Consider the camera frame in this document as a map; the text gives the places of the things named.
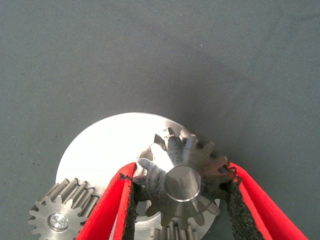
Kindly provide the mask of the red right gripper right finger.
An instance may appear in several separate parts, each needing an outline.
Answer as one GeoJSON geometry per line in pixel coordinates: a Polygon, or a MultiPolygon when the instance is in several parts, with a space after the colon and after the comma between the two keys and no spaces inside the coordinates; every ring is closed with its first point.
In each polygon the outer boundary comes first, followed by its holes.
{"type": "Polygon", "coordinates": [[[307,239],[246,170],[232,162],[227,167],[233,179],[226,203],[236,240],[307,239]]]}

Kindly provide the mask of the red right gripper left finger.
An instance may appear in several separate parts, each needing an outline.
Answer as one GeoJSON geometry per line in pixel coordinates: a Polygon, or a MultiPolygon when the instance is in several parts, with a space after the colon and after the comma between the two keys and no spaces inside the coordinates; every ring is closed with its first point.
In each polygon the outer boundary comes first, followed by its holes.
{"type": "Polygon", "coordinates": [[[133,240],[137,218],[134,162],[123,166],[111,179],[78,240],[133,240]]]}

